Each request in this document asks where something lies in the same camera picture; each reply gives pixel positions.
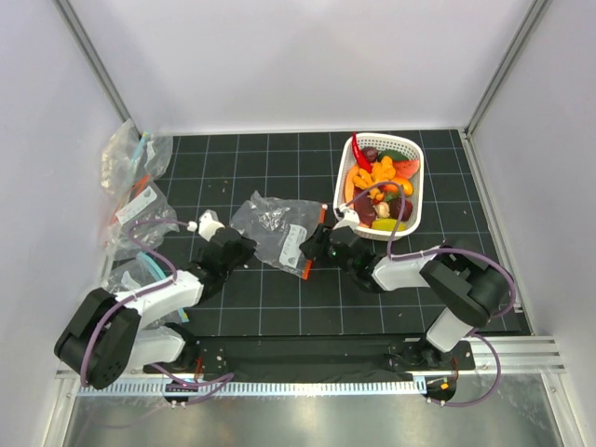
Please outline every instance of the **toy fruit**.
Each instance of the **toy fruit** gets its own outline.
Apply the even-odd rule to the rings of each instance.
[[[362,149],[362,153],[369,163],[374,163],[376,158],[379,156],[379,151],[371,146]]]
[[[352,155],[356,159],[358,166],[360,166],[367,172],[373,171],[371,163],[369,163],[369,160],[367,160],[362,151],[360,151],[360,148],[358,146],[358,139],[356,138],[356,133],[352,135]]]
[[[389,203],[389,214],[391,215],[391,217],[393,219],[397,219],[400,216],[401,198],[400,197],[393,198],[393,199],[389,200],[388,203]],[[403,216],[401,216],[401,220],[403,222],[405,222],[408,219],[410,219],[410,216],[412,216],[412,211],[413,211],[412,202],[406,198],[406,208],[403,211]]]
[[[381,161],[384,156],[388,156],[392,161],[408,161],[410,158],[402,154],[400,151],[394,151],[393,149],[387,149],[386,151],[380,151],[377,159]]]
[[[361,192],[361,189],[357,187],[354,188],[354,196],[357,196]],[[354,202],[354,210],[358,213],[358,217],[360,217],[361,224],[370,226],[376,219],[376,212],[374,211],[373,204],[371,200],[366,196],[363,196],[356,202]]]
[[[400,184],[403,188],[403,193],[406,196],[411,196],[413,194],[413,186],[408,179],[404,179],[403,177],[394,177],[391,179],[391,182]],[[396,194],[399,191],[399,188],[395,184],[384,184],[381,186],[381,191]]]
[[[403,177],[404,179],[411,179],[413,175],[420,169],[419,160],[408,161],[394,161],[393,168],[395,168],[395,176]]]
[[[372,222],[371,228],[373,230],[380,230],[380,231],[393,231],[395,228],[395,224],[397,223],[397,219],[377,219],[376,221]],[[398,227],[398,231],[404,231],[408,225],[406,223],[401,222],[400,226]]]
[[[351,170],[347,172],[345,176],[345,186],[344,186],[344,199],[345,202],[350,202],[354,198],[354,176],[358,175],[360,167],[358,165],[354,165]]]
[[[379,219],[388,219],[391,217],[391,212],[389,211],[389,204],[387,202],[379,202],[374,205],[374,210],[376,211],[376,215],[379,216]]]

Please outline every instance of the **label on bag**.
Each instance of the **label on bag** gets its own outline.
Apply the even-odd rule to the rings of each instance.
[[[290,223],[290,232],[283,242],[279,261],[292,268],[296,268],[300,259],[300,244],[306,240],[306,228]]]
[[[122,280],[120,282],[122,283],[122,285],[124,287],[126,287],[130,291],[134,291],[136,289],[141,288],[141,284],[139,284],[137,281],[132,279],[128,270],[126,272],[124,272],[124,275],[122,275]]]
[[[151,186],[147,186],[145,190],[138,196],[134,197],[127,206],[122,207],[115,217],[118,219],[121,225],[124,225],[134,216],[143,211],[147,206],[157,198],[157,193]]]

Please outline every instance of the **white cable clip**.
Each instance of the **white cable clip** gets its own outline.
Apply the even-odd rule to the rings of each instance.
[[[196,223],[195,221],[188,222],[188,226],[186,227],[186,230],[190,231],[191,233],[195,233],[195,231],[197,229],[198,229],[198,223]]]

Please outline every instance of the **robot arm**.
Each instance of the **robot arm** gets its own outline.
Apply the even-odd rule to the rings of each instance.
[[[465,255],[432,254],[390,259],[374,253],[353,229],[359,217],[343,209],[334,227],[320,225],[301,250],[308,259],[327,257],[364,291],[382,293],[402,287],[429,287],[446,304],[419,343],[421,355],[436,363],[474,328],[489,322],[508,294],[508,283],[491,266]],[[458,248],[442,244],[439,248]]]
[[[252,257],[256,247],[254,241],[224,227],[213,211],[206,211],[201,216],[198,233],[198,254],[189,265],[176,272],[173,284],[144,293],[141,299],[126,303],[108,320],[89,362],[90,385],[105,388],[126,369],[141,368],[154,362],[185,369],[196,359],[196,338],[181,326],[167,324],[158,329],[145,328],[172,311],[192,307],[213,296],[231,272]],[[104,289],[91,291],[56,343],[56,356],[81,373],[90,336],[100,319],[131,294],[141,294],[157,284],[116,294]]]

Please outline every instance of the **metal floor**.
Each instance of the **metal floor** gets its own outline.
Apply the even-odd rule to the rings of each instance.
[[[457,400],[477,398],[492,381],[460,377]],[[466,409],[420,396],[220,399],[160,410],[120,429],[102,424],[130,424],[163,400],[76,401],[65,446],[563,446],[540,375],[506,375],[491,399]]]

